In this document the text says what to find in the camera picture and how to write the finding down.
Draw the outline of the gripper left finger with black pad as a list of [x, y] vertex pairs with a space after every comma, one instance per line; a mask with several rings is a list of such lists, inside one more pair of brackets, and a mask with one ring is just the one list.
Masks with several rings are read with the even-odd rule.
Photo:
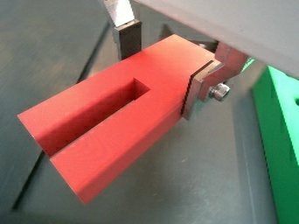
[[129, 0], [97, 0], [112, 27], [120, 60], [141, 51], [141, 22], [136, 19]]

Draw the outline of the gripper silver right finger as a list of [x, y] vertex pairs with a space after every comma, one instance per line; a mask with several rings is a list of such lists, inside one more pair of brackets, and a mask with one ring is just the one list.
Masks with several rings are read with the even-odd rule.
[[213, 98], [221, 102], [229, 93], [224, 82], [239, 75], [248, 56], [224, 43], [217, 44], [213, 59], [190, 75], [181, 105], [181, 117], [190, 119], [196, 100]]

